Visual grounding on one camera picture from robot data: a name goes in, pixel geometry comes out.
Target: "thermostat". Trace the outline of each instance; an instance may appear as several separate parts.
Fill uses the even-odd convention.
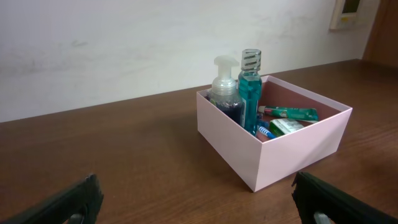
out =
[[[330,29],[349,29],[355,26],[362,0],[336,0]]]

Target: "soap box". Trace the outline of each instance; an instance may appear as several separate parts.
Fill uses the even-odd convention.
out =
[[[256,192],[337,151],[352,108],[272,76],[259,105],[316,108],[319,122],[261,142],[197,92],[198,131]]]

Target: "white pump dispenser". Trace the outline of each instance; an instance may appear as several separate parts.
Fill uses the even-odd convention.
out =
[[[231,68],[239,62],[230,56],[218,56],[214,59],[218,66],[218,77],[214,79],[208,98],[218,109],[239,124],[242,98],[236,89],[236,80],[231,77]]]

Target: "bottle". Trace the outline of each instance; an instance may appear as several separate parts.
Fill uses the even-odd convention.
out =
[[[236,81],[231,77],[231,67],[239,62],[230,56],[219,56],[214,59],[218,66],[218,77],[213,80],[208,99],[218,109],[239,124],[242,109],[242,98],[236,89]]]
[[[261,97],[262,81],[258,74],[261,67],[261,51],[242,51],[242,72],[239,74],[239,94],[242,97],[240,125],[253,136],[257,131],[257,106]]]

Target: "brown table surface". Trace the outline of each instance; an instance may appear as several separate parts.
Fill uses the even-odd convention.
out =
[[[354,108],[338,151],[303,170],[398,217],[398,71],[352,60],[273,75]],[[94,172],[97,223],[300,223],[294,175],[252,193],[198,133],[205,88],[1,123],[0,220]]]

